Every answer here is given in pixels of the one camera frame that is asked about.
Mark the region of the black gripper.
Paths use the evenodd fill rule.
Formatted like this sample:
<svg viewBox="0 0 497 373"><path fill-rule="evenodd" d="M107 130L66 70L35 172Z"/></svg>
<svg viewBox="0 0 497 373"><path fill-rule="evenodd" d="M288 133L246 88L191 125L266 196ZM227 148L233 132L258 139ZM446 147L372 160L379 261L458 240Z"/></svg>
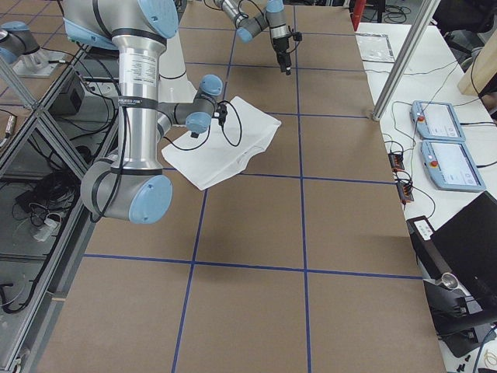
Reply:
<svg viewBox="0 0 497 373"><path fill-rule="evenodd" d="M224 125L228 116L228 108L225 103L218 103L216 110L213 112L213 118L219 125Z"/></svg>
<svg viewBox="0 0 497 373"><path fill-rule="evenodd" d="M299 44L302 41L302 34L288 25L271 26L270 37L273 50L276 53L276 60L280 66L280 72L285 72L286 75L291 74L291 58L292 51L290 48L290 40Z"/></svg>

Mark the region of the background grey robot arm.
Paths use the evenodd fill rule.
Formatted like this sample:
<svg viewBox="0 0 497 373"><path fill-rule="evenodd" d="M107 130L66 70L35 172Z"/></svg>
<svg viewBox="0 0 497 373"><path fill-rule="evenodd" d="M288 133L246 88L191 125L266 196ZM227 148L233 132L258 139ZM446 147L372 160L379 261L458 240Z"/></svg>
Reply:
<svg viewBox="0 0 497 373"><path fill-rule="evenodd" d="M1 25L1 58L18 76L47 78L64 57L64 52L42 49L24 22Z"/></svg>

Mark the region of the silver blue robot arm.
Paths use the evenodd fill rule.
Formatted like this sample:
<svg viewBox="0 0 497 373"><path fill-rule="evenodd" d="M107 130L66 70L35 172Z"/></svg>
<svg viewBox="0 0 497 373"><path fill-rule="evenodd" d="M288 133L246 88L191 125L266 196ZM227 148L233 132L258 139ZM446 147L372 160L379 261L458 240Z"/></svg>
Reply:
<svg viewBox="0 0 497 373"><path fill-rule="evenodd" d="M62 8L70 39L119 52L118 147L85 174L83 203L97 218L153 224L172 200L157 143L173 124L207 131L223 82L205 75L191 103L160 102L160 57L179 28L173 1L65 1Z"/></svg>
<svg viewBox="0 0 497 373"><path fill-rule="evenodd" d="M302 34L287 24L283 1L268 1L264 9L256 5L258 13L255 16L250 16L242 9L242 1L214 1L214 5L232 21L236 34L243 43L252 41L268 30L280 71L285 75L291 74L290 40L297 47L302 41Z"/></svg>

